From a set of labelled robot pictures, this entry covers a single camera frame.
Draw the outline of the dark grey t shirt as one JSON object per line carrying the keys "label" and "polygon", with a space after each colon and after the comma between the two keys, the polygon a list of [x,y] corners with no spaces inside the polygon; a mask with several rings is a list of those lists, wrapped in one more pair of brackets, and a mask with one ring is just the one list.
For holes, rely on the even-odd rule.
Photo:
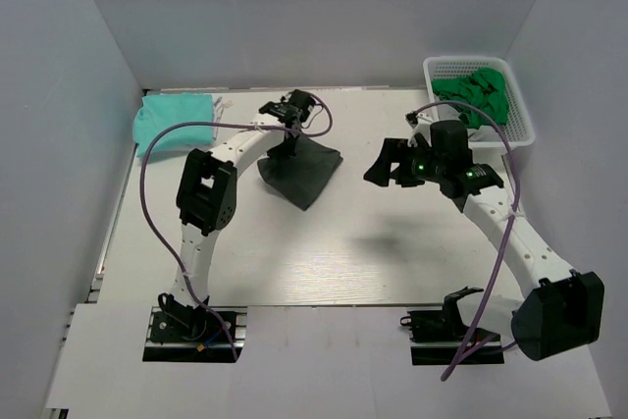
{"label": "dark grey t shirt", "polygon": [[299,137],[294,157],[278,158],[277,146],[257,161],[259,175],[292,205],[306,211],[321,195],[343,158],[337,150],[309,137]]}

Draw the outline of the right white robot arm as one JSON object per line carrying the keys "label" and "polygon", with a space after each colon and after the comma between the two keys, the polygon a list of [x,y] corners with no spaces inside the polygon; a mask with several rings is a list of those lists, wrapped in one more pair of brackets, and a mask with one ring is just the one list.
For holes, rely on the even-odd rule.
{"label": "right white robot arm", "polygon": [[514,193],[491,165],[474,159],[460,122],[436,122],[427,134],[409,139],[385,138],[364,179],[379,187],[437,184],[501,255],[523,297],[485,299],[481,288],[459,289],[445,296],[440,310],[415,310],[401,318],[413,341],[477,345],[505,335],[539,361],[599,338],[602,280],[594,272],[578,272],[513,210]]}

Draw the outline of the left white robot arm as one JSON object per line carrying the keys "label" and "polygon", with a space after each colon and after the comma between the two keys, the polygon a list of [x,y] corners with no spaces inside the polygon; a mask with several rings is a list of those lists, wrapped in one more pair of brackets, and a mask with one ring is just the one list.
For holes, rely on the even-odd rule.
{"label": "left white robot arm", "polygon": [[319,104],[312,93],[296,89],[264,104],[227,141],[187,155],[176,197],[182,222],[178,271],[170,292],[159,297],[161,310],[185,339],[198,339],[207,328],[209,271],[220,231],[236,212],[238,178],[255,164],[265,183],[301,209],[325,186],[326,179],[312,177],[311,158],[320,147],[303,132]]}

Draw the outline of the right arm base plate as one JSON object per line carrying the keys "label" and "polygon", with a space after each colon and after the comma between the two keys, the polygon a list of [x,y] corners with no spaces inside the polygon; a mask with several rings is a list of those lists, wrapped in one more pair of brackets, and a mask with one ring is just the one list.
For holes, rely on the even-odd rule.
{"label": "right arm base plate", "polygon": [[[453,359],[466,329],[456,336],[446,324],[441,310],[411,310],[399,320],[409,334],[411,363],[413,366],[447,366]],[[501,339],[478,329],[465,347],[469,349],[484,339],[484,346],[462,360],[462,365],[500,365],[504,363]]]}

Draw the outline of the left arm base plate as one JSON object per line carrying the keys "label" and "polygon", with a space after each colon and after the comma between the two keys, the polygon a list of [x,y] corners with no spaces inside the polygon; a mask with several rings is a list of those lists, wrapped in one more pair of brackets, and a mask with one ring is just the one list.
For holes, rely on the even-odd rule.
{"label": "left arm base plate", "polygon": [[235,363],[228,337],[211,315],[191,330],[153,307],[143,349],[143,362]]}

